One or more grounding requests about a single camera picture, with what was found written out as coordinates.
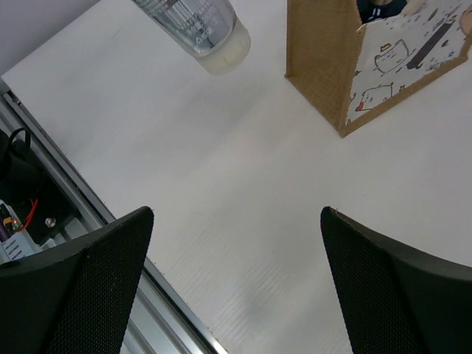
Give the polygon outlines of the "orange bottle blue cap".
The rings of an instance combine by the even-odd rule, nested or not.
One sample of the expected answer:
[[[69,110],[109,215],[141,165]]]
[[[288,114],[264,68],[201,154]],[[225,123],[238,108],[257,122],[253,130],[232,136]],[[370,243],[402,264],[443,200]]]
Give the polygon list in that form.
[[[406,0],[370,1],[358,0],[356,2],[358,12],[363,24],[378,19],[399,15],[407,5]]]

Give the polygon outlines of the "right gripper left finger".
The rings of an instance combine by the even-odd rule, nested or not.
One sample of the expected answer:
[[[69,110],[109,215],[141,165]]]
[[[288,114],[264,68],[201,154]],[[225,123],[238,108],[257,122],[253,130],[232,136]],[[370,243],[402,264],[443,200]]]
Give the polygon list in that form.
[[[153,230],[143,206],[1,265],[2,353],[119,353]]]

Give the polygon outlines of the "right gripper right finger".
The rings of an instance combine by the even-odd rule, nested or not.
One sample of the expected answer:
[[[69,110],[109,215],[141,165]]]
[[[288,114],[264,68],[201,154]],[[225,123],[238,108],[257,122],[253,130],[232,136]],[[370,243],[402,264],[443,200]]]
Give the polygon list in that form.
[[[354,353],[470,353],[471,268],[326,206],[320,227]]]

